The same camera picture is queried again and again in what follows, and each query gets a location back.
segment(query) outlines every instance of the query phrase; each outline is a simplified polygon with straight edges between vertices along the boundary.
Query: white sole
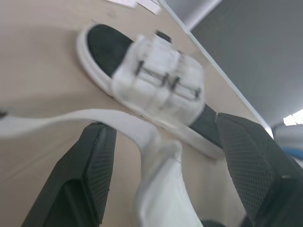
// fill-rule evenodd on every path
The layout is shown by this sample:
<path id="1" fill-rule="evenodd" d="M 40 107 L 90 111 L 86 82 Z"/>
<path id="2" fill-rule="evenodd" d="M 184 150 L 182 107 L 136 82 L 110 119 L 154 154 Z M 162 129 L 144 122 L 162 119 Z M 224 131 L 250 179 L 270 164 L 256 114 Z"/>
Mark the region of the white sole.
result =
<path id="1" fill-rule="evenodd" d="M 87 44 L 87 34 L 94 27 L 95 24 L 90 25 L 89 27 L 85 28 L 80 32 L 77 38 L 77 54 L 79 60 L 84 67 L 85 71 L 88 73 L 90 78 L 102 89 L 104 90 L 109 96 L 112 95 L 111 91 L 111 81 L 112 79 L 96 64 L 94 59 L 92 58 L 88 44 Z M 192 130 L 191 128 L 184 125 L 182 128 L 174 128 L 169 125 L 164 124 L 163 122 L 159 122 L 152 117 L 147 117 L 144 111 L 138 110 L 138 108 L 133 109 L 126 106 L 128 109 L 131 109 L 133 112 L 142 115 L 147 120 L 153 122 L 156 125 L 159 125 L 169 131 L 171 134 L 177 136 L 182 141 L 186 142 L 187 144 L 191 145 L 201 153 L 207 155 L 210 158 L 218 159 L 224 156 L 224 153 L 220 147 L 213 144 L 209 140 L 205 139 L 203 136 Z"/>

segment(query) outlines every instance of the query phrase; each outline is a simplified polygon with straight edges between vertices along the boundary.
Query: white fabric strip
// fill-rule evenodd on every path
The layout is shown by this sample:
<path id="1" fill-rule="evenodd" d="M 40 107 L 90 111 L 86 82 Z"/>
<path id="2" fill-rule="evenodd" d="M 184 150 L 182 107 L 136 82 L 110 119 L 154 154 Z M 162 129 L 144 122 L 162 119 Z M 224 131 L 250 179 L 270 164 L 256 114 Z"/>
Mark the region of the white fabric strip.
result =
<path id="1" fill-rule="evenodd" d="M 93 120 L 109 125 L 136 143 L 141 152 L 142 184 L 135 197 L 139 226 L 203 227 L 188 197 L 178 141 L 161 142 L 152 124 L 116 110 L 79 110 L 51 118 L 0 118 L 0 139 L 21 136 L 47 125 L 72 120 Z"/>
<path id="2" fill-rule="evenodd" d="M 151 123 L 117 110 L 79 110 L 51 118 L 19 118 L 5 116 L 0 119 L 0 138 L 19 136 L 50 124 L 71 120 L 102 122 L 122 132 L 144 150 L 152 141 L 159 141 L 158 130 Z"/>

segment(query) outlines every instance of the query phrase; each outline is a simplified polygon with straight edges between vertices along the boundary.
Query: blue object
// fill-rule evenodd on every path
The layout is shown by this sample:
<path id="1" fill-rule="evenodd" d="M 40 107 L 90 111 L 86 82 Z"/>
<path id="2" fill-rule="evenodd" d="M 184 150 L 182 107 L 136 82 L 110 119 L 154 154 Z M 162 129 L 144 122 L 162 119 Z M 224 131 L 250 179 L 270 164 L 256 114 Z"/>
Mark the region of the blue object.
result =
<path id="1" fill-rule="evenodd" d="M 282 150 L 290 156 L 293 156 L 303 161 L 303 150 L 295 148 L 282 148 Z"/>

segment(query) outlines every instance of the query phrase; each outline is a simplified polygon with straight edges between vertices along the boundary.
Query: gray wall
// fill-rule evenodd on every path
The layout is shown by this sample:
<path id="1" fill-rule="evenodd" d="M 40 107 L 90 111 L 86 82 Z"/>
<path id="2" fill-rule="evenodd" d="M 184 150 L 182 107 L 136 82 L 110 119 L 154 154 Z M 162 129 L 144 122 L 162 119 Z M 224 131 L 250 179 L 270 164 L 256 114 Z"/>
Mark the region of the gray wall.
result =
<path id="1" fill-rule="evenodd" d="M 303 109 L 302 0 L 223 0 L 193 34 L 268 124 Z"/>
<path id="2" fill-rule="evenodd" d="M 196 8 L 205 0 L 165 0 L 181 21 L 187 20 Z"/>

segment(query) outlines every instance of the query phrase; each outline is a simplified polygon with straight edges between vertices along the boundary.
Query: table surface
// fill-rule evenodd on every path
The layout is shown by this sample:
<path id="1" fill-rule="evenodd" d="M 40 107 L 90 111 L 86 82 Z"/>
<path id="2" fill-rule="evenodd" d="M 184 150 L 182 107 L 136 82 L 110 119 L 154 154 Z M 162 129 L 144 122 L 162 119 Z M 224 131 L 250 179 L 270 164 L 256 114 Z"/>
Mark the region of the table surface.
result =
<path id="1" fill-rule="evenodd" d="M 257 121 L 254 114 L 201 53 L 172 16 L 142 6 L 122 7 L 105 0 L 3 0 L 0 2 L 0 106 L 15 115 L 47 117 L 79 109 L 106 108 L 131 113 L 102 92 L 80 66 L 77 33 L 98 22 L 131 39 L 155 30 L 205 69 L 206 103 L 216 112 Z M 60 157 L 88 122 L 66 122 L 22 138 L 0 141 L 0 222 L 20 226 Z M 174 138 L 159 129 L 164 137 Z M 225 160 L 213 161 L 183 143 L 183 174 L 200 217 L 236 226 L 245 211 Z M 132 199 L 140 182 L 140 154 L 118 134 L 104 226 L 133 226 Z"/>

